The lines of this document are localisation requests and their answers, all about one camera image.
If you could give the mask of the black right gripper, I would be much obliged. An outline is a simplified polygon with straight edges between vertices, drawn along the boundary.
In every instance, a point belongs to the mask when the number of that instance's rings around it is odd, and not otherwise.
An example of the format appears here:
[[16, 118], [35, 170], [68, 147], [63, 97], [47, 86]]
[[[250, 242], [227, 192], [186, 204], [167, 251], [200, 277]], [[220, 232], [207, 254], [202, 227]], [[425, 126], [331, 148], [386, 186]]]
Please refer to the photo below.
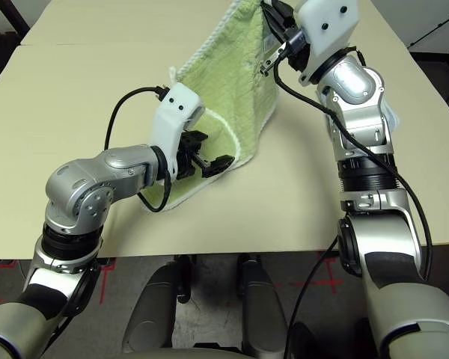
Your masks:
[[287, 59], [295, 71], [302, 73], [308, 65], [311, 47], [303, 31], [297, 28], [293, 8], [283, 1], [272, 1], [272, 4], [263, 2], [262, 10], [270, 31], [264, 37], [265, 55], [260, 73], [269, 75], [279, 59]]

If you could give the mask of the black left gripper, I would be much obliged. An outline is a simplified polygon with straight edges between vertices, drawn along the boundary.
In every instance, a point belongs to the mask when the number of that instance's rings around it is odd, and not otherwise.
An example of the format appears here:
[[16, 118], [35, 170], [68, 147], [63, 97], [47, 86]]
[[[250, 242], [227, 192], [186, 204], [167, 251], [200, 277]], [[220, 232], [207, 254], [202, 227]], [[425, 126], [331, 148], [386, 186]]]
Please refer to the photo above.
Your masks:
[[200, 157], [202, 143], [208, 136], [198, 130], [184, 131], [181, 133], [177, 151], [177, 179], [182, 180], [195, 174], [196, 164], [201, 169], [203, 178], [214, 177], [226, 171], [234, 162], [235, 157], [223, 155], [216, 157], [211, 162]]

